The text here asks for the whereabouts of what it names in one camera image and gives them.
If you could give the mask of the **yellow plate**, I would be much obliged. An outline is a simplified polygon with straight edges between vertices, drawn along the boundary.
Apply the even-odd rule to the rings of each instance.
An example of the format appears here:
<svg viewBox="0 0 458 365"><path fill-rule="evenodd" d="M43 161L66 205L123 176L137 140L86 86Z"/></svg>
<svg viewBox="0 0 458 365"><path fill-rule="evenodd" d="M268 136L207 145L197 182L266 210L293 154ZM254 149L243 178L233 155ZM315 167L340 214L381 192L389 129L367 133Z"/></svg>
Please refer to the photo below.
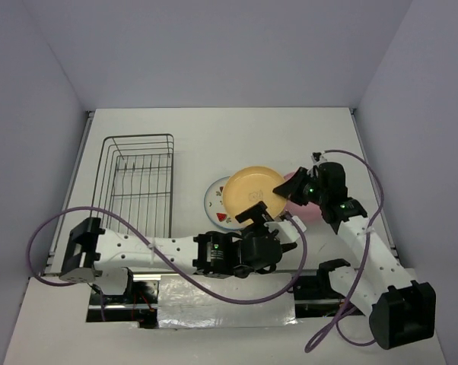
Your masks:
<svg viewBox="0 0 458 365"><path fill-rule="evenodd" d="M229 178L222 191L222 202L227 214L236 216L258 202L264 202L266 211L275 218L284 211L286 199L273 192L285 182L284 177L269 167L246 167Z"/></svg>

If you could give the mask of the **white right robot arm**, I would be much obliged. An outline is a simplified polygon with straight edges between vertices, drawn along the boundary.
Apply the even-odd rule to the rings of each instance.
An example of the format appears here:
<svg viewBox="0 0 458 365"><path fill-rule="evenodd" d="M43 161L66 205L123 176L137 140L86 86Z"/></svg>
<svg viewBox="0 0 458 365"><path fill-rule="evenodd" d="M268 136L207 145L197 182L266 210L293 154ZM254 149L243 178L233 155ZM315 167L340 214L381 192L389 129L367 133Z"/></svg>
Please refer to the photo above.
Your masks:
<svg viewBox="0 0 458 365"><path fill-rule="evenodd" d="M324 297L337 293L367 318L377 344L385 350L431 338L434 335L436 293L418 283L399 263L372 227L359 201L348 194L340 163L317 163L273 189L296 205L313 203L323 220L361 260L358 270L343 259L323 262L316 288Z"/></svg>

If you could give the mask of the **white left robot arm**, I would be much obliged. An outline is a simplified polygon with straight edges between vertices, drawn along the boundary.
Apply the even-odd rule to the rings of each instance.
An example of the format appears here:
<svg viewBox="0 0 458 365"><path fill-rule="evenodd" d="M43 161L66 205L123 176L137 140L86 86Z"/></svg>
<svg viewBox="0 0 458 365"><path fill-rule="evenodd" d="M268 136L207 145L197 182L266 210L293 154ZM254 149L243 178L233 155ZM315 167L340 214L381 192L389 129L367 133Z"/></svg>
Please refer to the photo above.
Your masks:
<svg viewBox="0 0 458 365"><path fill-rule="evenodd" d="M100 218L88 217L68 235L59 277L71 284L94 284L117 303L125 303L135 293L134 268L216 279L274 272L284 253L297 247L297 229L290 221L274 221L262 203L242 216L255 222L239 233L209 231L184 238L119 233L103 228Z"/></svg>

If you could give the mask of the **pink plate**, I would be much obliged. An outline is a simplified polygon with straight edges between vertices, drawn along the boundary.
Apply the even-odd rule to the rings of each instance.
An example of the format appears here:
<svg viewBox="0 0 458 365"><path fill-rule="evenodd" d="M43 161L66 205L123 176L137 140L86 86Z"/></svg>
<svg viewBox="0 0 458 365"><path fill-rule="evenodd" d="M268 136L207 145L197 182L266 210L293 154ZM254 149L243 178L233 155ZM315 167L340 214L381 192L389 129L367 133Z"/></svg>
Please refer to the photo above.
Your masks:
<svg viewBox="0 0 458 365"><path fill-rule="evenodd" d="M292 215L297 215L305 224L322 220L320 208L313 203L297 205L291 201L287 201L285 210Z"/></svg>

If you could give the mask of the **white plate blue rim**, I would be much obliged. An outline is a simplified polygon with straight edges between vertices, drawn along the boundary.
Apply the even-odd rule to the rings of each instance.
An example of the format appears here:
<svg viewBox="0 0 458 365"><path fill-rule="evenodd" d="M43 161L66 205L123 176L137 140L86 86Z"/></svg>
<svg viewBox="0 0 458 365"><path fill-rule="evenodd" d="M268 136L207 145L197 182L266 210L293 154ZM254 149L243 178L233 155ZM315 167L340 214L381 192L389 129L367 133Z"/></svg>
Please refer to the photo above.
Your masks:
<svg viewBox="0 0 458 365"><path fill-rule="evenodd" d="M208 219L218 228L227 231L241 230L243 226L233 219L224 208L222 193L229 176L214 181L206 190L204 209Z"/></svg>

